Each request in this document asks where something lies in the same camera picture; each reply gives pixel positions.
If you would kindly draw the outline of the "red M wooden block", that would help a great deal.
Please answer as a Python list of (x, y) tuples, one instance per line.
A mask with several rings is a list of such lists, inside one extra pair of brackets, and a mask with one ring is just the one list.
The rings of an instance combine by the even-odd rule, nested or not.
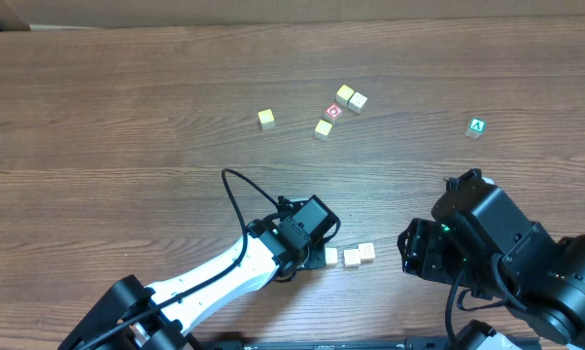
[(336, 248), (325, 247), (326, 266), (336, 266), (338, 262), (338, 253)]

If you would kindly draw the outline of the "blue B wooden block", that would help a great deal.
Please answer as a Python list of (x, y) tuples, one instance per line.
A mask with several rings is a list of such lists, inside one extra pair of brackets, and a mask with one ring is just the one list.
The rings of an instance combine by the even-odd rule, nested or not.
[(370, 242), (359, 244), (360, 259), (362, 263), (373, 262), (376, 258), (374, 245)]

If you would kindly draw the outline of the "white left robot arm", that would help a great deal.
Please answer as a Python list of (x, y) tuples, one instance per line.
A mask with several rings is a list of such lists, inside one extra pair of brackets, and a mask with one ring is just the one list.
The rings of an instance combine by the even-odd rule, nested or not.
[(340, 219), (316, 196), (279, 197), (276, 212), (249, 222), (228, 250), (195, 269), (145, 286), (112, 285), (61, 342), (63, 349), (182, 349), (191, 331), (235, 299), (299, 270), (326, 265)]

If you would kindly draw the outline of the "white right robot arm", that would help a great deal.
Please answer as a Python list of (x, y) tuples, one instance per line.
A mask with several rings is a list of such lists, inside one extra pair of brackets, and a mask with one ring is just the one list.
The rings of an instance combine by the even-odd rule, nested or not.
[(478, 168), (446, 182), (428, 220), (399, 235), (402, 270), (504, 307), (550, 341), (585, 349), (585, 234), (554, 240)]

